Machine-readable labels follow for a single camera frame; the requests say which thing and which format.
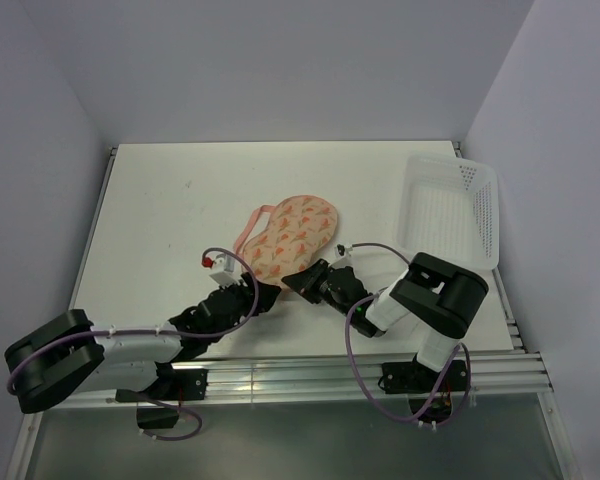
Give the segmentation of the pink mesh laundry bag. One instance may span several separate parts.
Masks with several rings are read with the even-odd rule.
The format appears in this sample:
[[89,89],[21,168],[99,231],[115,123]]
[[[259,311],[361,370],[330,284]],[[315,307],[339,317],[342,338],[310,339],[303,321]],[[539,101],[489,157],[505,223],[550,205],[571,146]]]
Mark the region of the pink mesh laundry bag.
[[313,195],[296,195],[256,208],[233,250],[257,280],[284,288],[282,278],[307,270],[337,227],[335,206]]

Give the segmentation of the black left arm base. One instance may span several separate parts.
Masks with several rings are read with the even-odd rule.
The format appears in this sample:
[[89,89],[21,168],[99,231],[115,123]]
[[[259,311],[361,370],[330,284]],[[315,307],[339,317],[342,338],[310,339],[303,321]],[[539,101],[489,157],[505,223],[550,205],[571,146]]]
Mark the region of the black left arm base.
[[147,403],[149,407],[136,408],[136,423],[143,432],[162,437],[162,431],[173,429],[184,416],[193,418],[202,427],[201,417],[186,405],[189,401],[205,398],[208,380],[207,369],[176,369],[161,375],[152,385],[140,392],[118,389],[116,403]]

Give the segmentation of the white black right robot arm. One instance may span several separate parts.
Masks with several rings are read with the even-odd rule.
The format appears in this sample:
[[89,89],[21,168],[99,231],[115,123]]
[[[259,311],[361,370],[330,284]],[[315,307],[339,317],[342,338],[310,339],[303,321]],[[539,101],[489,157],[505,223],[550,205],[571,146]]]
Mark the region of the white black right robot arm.
[[345,315],[350,327],[367,338],[379,337],[412,315],[426,326],[413,365],[415,383],[432,390],[448,374],[447,362],[467,334],[489,287],[478,274],[425,252],[377,294],[354,273],[351,251],[339,244],[337,260],[324,259],[282,278],[282,283],[312,304],[326,303]]

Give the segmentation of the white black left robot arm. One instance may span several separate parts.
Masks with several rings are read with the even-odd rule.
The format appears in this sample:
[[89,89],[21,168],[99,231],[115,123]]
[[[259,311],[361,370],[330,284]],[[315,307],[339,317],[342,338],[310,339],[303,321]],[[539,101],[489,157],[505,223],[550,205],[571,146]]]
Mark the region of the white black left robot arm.
[[7,390],[25,414],[91,391],[163,400],[176,387],[175,364],[269,311],[280,293],[244,273],[164,324],[136,329],[101,328],[84,310],[69,310],[7,348]]

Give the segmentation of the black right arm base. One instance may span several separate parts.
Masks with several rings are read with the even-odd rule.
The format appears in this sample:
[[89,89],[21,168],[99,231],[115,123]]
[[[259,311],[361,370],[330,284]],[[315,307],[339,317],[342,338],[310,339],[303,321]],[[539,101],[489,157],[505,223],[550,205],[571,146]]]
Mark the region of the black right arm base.
[[[387,395],[430,394],[438,376],[438,373],[415,360],[385,362],[381,365],[381,376],[377,384]],[[455,413],[468,405],[471,380],[471,364],[466,360],[453,360],[432,403],[418,420],[431,426],[448,422]]]

